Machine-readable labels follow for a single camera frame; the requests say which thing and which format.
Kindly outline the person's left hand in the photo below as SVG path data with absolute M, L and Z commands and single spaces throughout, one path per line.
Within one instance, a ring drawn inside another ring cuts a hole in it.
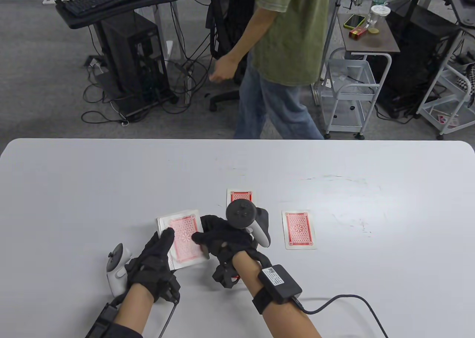
M 125 265 L 127 290 L 134 284 L 140 284 L 148 289 L 154 301 L 163 298 L 168 302 L 179 302 L 180 284 L 168 263 L 168 252 L 174 239 L 172 228 L 165 229 L 161 235 L 154 233 L 141 254 Z

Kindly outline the person's right hand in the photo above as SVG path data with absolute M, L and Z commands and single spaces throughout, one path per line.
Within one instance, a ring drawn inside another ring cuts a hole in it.
M 236 229 L 215 215 L 205 215 L 200 220 L 203 231 L 192 234 L 192 241 L 207 248 L 220 264 L 232 265 L 233 258 L 242 251 L 256 252 L 253 239 L 247 231 Z

